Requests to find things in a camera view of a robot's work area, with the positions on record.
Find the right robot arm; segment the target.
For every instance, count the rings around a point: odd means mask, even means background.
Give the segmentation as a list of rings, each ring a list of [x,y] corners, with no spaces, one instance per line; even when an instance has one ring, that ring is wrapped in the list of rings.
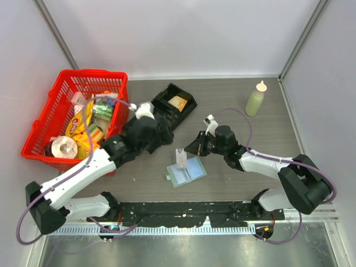
[[[288,208],[309,215],[333,192],[331,183],[306,155],[277,159],[248,150],[238,143],[226,125],[217,127],[214,133],[200,131],[184,150],[196,156],[221,155],[232,169],[278,180],[281,188],[265,189],[251,200],[251,213],[259,220],[265,219],[272,211]]]

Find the green leather card holder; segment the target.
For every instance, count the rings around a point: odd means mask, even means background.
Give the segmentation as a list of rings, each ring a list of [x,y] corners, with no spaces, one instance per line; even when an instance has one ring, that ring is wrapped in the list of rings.
[[[171,181],[173,187],[179,187],[206,175],[200,158],[195,156],[187,160],[187,168],[179,169],[176,164],[168,166],[166,180]]]

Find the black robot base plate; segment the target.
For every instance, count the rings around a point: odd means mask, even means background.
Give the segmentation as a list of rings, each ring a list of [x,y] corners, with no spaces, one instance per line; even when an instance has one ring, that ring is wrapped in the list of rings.
[[[95,217],[100,223],[121,223],[129,227],[193,228],[206,219],[214,228],[247,226],[248,221],[284,220],[283,210],[262,211],[242,201],[215,202],[122,202],[110,216]]]

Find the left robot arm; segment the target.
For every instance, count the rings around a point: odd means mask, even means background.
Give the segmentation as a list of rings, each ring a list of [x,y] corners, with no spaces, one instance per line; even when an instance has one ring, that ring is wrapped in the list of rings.
[[[99,177],[133,161],[143,151],[152,153],[174,139],[175,127],[165,116],[132,119],[122,133],[113,135],[76,166],[42,185],[33,181],[25,188],[27,211],[40,233],[59,229],[71,213],[65,204]]]

